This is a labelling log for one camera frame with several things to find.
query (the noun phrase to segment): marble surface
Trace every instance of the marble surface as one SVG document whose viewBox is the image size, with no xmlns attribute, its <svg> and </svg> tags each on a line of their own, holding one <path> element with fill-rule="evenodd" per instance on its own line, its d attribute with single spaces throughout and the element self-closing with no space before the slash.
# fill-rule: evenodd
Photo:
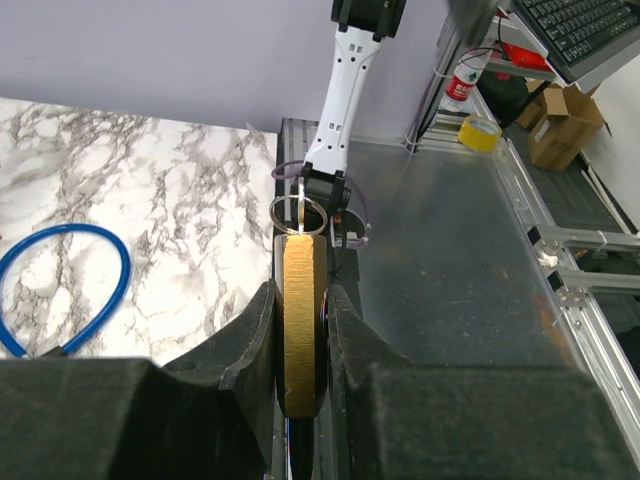
<svg viewBox="0 0 640 480">
<path fill-rule="evenodd" d="M 51 225 L 113 231 L 131 253 L 131 283 L 78 355 L 164 364 L 268 278 L 275 152 L 275 134 L 0 99 L 0 255 Z M 119 274 L 106 240 L 45 240 L 4 281 L 5 322 L 29 354 L 43 353 L 95 316 Z"/>
</svg>

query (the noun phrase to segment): metal key ring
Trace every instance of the metal key ring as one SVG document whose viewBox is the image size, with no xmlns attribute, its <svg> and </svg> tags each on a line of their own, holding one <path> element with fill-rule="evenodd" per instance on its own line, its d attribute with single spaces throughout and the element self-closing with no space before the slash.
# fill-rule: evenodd
<svg viewBox="0 0 640 480">
<path fill-rule="evenodd" d="M 276 205 L 280 202 L 284 202 L 285 200 L 298 200 L 298 195 L 284 195 L 282 197 L 275 198 L 273 202 L 271 202 L 271 206 L 269 207 L 269 215 L 271 216 L 271 220 L 273 221 L 273 224 L 276 226 L 278 230 L 284 233 L 292 234 L 292 235 L 299 235 L 300 232 L 298 230 L 294 230 L 293 228 L 287 227 L 276 216 L 276 210 L 275 210 Z M 313 208 L 316 212 L 318 212 L 318 214 L 322 218 L 322 226 L 317 230 L 313 230 L 312 232 L 303 231 L 302 233 L 306 235 L 320 235 L 322 232 L 324 232 L 324 229 L 327 228 L 327 225 L 329 225 L 329 217 L 327 216 L 327 212 L 325 211 L 324 208 L 322 208 L 322 205 L 320 205 L 315 200 L 311 200 L 310 198 L 305 197 L 304 201 L 308 203 L 309 206 Z"/>
</svg>

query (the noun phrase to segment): bottle label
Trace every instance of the bottle label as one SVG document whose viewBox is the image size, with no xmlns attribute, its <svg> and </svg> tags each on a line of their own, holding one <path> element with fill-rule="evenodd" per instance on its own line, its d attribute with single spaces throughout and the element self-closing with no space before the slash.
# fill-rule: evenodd
<svg viewBox="0 0 640 480">
<path fill-rule="evenodd" d="M 487 64 L 487 61 L 488 58 L 486 60 L 480 60 L 479 67 L 481 68 L 473 67 L 461 62 L 456 68 L 456 71 L 453 74 L 453 79 L 447 87 L 447 95 L 453 100 L 459 102 L 464 102 L 469 98 L 473 91 L 473 87 L 478 83 L 478 80 L 480 80 L 480 75 L 482 75 L 482 71 Z"/>
</svg>

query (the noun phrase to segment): plastic bottle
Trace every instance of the plastic bottle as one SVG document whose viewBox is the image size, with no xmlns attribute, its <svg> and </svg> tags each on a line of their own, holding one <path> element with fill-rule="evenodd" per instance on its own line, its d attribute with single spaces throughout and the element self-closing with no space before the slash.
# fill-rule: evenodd
<svg viewBox="0 0 640 480">
<path fill-rule="evenodd" d="M 473 92 L 491 59 L 493 45 L 493 40 L 485 40 L 480 47 L 469 50 L 462 55 L 442 98 L 441 107 L 443 109 L 451 112 L 462 110 L 462 106 Z"/>
</svg>

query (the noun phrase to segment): gold cylinder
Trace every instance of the gold cylinder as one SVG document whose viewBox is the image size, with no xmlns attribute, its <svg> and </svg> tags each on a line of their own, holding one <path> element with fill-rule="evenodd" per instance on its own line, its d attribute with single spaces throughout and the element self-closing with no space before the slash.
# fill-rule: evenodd
<svg viewBox="0 0 640 480">
<path fill-rule="evenodd" d="M 327 289 L 327 242 L 311 235 L 275 239 L 278 285 L 278 400 L 288 418 L 317 415 L 327 385 L 322 302 Z"/>
</svg>

